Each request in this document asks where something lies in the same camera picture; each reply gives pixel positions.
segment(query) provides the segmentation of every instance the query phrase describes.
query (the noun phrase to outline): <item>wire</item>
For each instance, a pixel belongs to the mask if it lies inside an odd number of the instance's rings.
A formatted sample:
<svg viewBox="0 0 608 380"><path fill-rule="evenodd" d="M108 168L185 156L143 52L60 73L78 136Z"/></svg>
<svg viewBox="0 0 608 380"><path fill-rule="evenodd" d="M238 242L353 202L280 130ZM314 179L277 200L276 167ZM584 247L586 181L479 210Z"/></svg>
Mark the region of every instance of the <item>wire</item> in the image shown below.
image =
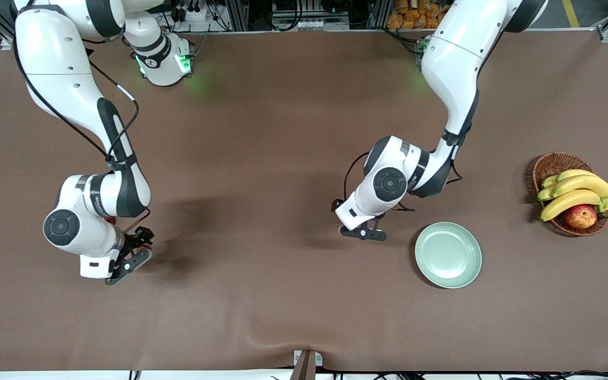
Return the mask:
<svg viewBox="0 0 608 380"><path fill-rule="evenodd" d="M205 44L205 38L208 37L208 32L210 31L210 23L208 23L208 30L203 34L203 39L201 40L201 44L198 46L198 50L194 53L194 58L198 57L198 54L201 53L201 49L203 48L203 44Z"/></svg>
<svg viewBox="0 0 608 380"><path fill-rule="evenodd" d="M393 211L409 211L409 212L415 212L416 211L413 208L405 207L405 205L403 204L403 202L398 202L398 205L400 206L400 208L393 207L392 210Z"/></svg>
<svg viewBox="0 0 608 380"><path fill-rule="evenodd" d="M137 221L134 221L133 224L131 224L130 226L128 226L128 228L123 231L123 233L128 233L130 230L132 230L133 228L135 228L135 226L137 226L138 224L140 224L140 222L144 221L144 219L147 219L147 217L151 214L151 211L150 211L149 207L147 207L145 209L145 212L147 212L147 214L145 214L145 216L143 216L142 218L138 219Z"/></svg>
<svg viewBox="0 0 608 380"><path fill-rule="evenodd" d="M454 172L454 174L457 175L458 178L454 178L451 179L449 181L447 181L445 184L448 185L449 183L453 183L453 182L457 182L457 181L461 181L463 180L463 177L459 174L459 172L457 171L457 167L454 166L454 161L452 160L452 171Z"/></svg>
<svg viewBox="0 0 608 380"><path fill-rule="evenodd" d="M369 151L361 154L360 156L358 156L358 158L353 160L353 163L348 167L347 173L344 176L344 201L347 200L347 196L346 196L346 182L348 180L348 175L350 174L350 171L353 169L353 166L355 165L356 162L358 162L359 159L364 158L365 156L367 156L369 154Z"/></svg>
<svg viewBox="0 0 608 380"><path fill-rule="evenodd" d="M131 370L128 372L128 380L139 380L142 375L141 370Z"/></svg>
<svg viewBox="0 0 608 380"><path fill-rule="evenodd" d="M270 17L273 16L273 11L270 10L270 7L267 5L266 12L264 14L264 21L266 22L266 24L273 30L273 31L279 31L279 32L287 32L290 31L291 29L293 29L295 26L299 25L299 22L302 20L302 16L304 15L304 6L302 5L302 1L301 0L297 0L297 4L299 4L299 16L297 15L297 6L295 5L294 8L294 20L292 21L292 24L290 24L290 26L288 26L285 29L281 29L275 25L272 24Z"/></svg>
<svg viewBox="0 0 608 380"><path fill-rule="evenodd" d="M164 15L164 19L166 19L166 26L168 30L172 32L172 29L170 28L170 23L168 22L168 16L166 15L166 12L164 12L164 7L159 5L159 9L161 10L161 14Z"/></svg>
<svg viewBox="0 0 608 380"><path fill-rule="evenodd" d="M140 114L140 105L138 104L137 100L135 100L135 97L131 96L131 94L128 93L128 91L126 91L125 88L121 87L120 84L116 83L116 81L114 79L112 79L109 75L107 75L106 72L101 70L101 68L97 67L97 65L95 65L95 63L92 63L91 60L89 60L89 63L91 63L91 66L95 70L97 70L100 74L102 74L103 77L108 79L109 82L111 82L114 86L116 86L118 89L120 89L121 92L123 92L133 102L133 104L135 104L135 113L133 113L133 116L130 118L130 120L128 120L128 123L126 123L125 127L123 127L121 132L119 132L119 134L116 135L114 140L111 141L111 145L109 145L107 154L104 157L106 160L109 160L109 157L111 156L111 152L114 150L114 147L116 146L116 142L119 139L121 139L121 136L123 136L126 133L126 130L128 130L128 128L130 128L130 126L133 124L133 121L135 121L135 119L137 119L137 116Z"/></svg>
<svg viewBox="0 0 608 380"><path fill-rule="evenodd" d="M389 36L393 37L394 39L397 40L403 40L405 42L412 42L412 43L417 43L417 40L415 39L408 39L407 37L403 37L400 36L398 34L395 34L394 32L389 31L389 29L384 28L383 26L374 26L372 29L377 29L378 31L383 31L386 34L388 34Z"/></svg>
<svg viewBox="0 0 608 380"><path fill-rule="evenodd" d="M210 10L210 14L213 15L213 20L217 21L217 24L220 25L220 27L222 29L224 29L225 32L231 31L231 29L229 29L229 25L227 25L226 22L224 22L224 18L222 17L222 12L220 12L220 10L217 8L217 3L215 2L215 0L208 0L207 4L208 4L208 10Z"/></svg>
<svg viewBox="0 0 608 380"><path fill-rule="evenodd" d="M87 39L81 39L81 40L84 41L84 42L87 42L87 43L95 44L95 45L100 45L101 43L106 43L107 42L106 40L102 40L102 41L91 41L91 40L87 40Z"/></svg>
<svg viewBox="0 0 608 380"><path fill-rule="evenodd" d="M407 46L407 43L405 43L405 39L403 39L403 37L400 37L400 32L398 32L398 29L395 30L395 34L398 36L398 40L400 40L400 43L403 44L403 48L405 48L407 51L409 51L412 54L419 54L417 53L417 51L414 51L412 49L410 49L409 46Z"/></svg>
<svg viewBox="0 0 608 380"><path fill-rule="evenodd" d="M20 55L17 51L15 34L13 36L12 46L13 46L13 53L14 53L14 57L15 57L15 63L17 64L17 69L20 70L22 77L24 77L25 82L27 83L27 86L29 87L29 89L32 90L32 93L34 93L34 95L36 97L38 97L39 100L41 100L41 102L44 103L44 105L46 105L46 107L48 107L48 109L54 113L54 115L56 115L58 118L60 118L60 120L65 122L72 129L74 129L74 131L77 132L78 134L80 134L81 137L86 139L86 141L89 142L93 147L95 147L95 149L97 149L100 152L100 154L102 154L104 156L105 159L108 159L109 158L108 154L99 145L95 144L95 141L93 141L90 137L86 136L86 134L83 133L82 130L80 130L76 125L74 125L72 122L70 122L65 116L63 116L53 106L51 106L51 104L48 101L46 101L46 99L44 99L44 97L41 96L41 94L36 90L36 88L34 87L32 82L30 81L30 78L27 76L25 69L22 67L22 62L20 62Z"/></svg>

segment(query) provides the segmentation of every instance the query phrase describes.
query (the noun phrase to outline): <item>banana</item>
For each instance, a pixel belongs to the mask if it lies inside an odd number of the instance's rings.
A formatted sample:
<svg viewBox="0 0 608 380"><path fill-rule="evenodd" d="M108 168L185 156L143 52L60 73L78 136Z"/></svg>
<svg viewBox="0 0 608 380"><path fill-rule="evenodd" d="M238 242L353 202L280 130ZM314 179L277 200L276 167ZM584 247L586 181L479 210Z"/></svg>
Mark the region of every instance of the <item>banana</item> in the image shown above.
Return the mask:
<svg viewBox="0 0 608 380"><path fill-rule="evenodd" d="M543 182L541 183L541 188L555 186L555 185L557 185L557 183L559 181L562 181L562 180L565 180L567 178L570 178L572 176L577 176L577 175L597 176L595 173L589 172L587 170L569 169L569 170L563 171L559 175L550 176L550 177L546 178L545 180L543 180Z"/></svg>
<svg viewBox="0 0 608 380"><path fill-rule="evenodd" d="M554 186L548 186L548 187L544 188L543 190L541 190L540 192L538 192L538 198L537 198L538 201L543 202L543 201L547 201L547 200L552 200L554 198L552 195L553 187Z"/></svg>
<svg viewBox="0 0 608 380"><path fill-rule="evenodd" d="M580 204L600 205L600 197L591 190L583 188L573 190L572 192L561 195L550 202L541 212L541 220L544 222L550 221L560 215L560 213L569 207L574 207Z"/></svg>
<svg viewBox="0 0 608 380"><path fill-rule="evenodd" d="M586 176L598 176L593 172L589 172L587 170L582 169L569 169L565 170L559 175L557 175L557 182L564 181L569 177L577 176L577 175L586 175Z"/></svg>
<svg viewBox="0 0 608 380"><path fill-rule="evenodd" d="M591 175L577 175L561 180L553 187L550 194L556 198L577 188L587 188L599 195L602 200L608 199L608 183L598 176Z"/></svg>

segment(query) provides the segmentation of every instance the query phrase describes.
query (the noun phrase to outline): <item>apple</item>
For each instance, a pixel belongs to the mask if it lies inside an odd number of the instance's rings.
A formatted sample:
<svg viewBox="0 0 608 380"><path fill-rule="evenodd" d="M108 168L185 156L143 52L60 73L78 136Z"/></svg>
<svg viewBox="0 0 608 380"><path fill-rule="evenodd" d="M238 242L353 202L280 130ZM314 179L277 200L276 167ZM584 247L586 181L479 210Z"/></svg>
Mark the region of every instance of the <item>apple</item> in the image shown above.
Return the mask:
<svg viewBox="0 0 608 380"><path fill-rule="evenodd" d="M564 220L572 228L583 230L595 224L597 212L588 204L575 205L564 212Z"/></svg>

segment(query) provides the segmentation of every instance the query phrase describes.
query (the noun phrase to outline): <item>wicker basket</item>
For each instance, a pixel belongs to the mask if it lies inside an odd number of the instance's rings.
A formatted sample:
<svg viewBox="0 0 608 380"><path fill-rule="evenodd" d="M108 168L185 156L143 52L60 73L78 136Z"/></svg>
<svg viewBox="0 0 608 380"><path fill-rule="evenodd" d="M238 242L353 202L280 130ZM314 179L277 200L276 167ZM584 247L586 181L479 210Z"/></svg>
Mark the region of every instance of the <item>wicker basket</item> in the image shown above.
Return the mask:
<svg viewBox="0 0 608 380"><path fill-rule="evenodd" d="M586 162L568 153L550 153L539 158L536 164L534 164L534 170L531 172L536 193L538 194L538 192L540 192L541 183L543 180L553 175L559 175L559 173L569 169L583 169L594 173L593 168L591 168ZM541 207L545 207L546 204L547 202L541 202ZM589 236L603 230L608 224L608 218L598 219L593 226L582 230L574 229L569 226L569 224L565 222L563 214L560 214L555 219L552 219L551 222L558 229L570 235Z"/></svg>

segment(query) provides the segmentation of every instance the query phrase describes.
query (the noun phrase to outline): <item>green plate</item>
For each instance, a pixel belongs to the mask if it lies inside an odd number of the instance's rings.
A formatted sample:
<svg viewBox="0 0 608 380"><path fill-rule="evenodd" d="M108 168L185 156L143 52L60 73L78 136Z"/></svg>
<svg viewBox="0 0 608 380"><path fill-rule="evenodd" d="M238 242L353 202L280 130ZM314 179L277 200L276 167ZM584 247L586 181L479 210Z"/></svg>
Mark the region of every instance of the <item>green plate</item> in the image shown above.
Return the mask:
<svg viewBox="0 0 608 380"><path fill-rule="evenodd" d="M482 250L473 234L451 222L426 227L414 247L424 276L440 287L465 287L480 273Z"/></svg>

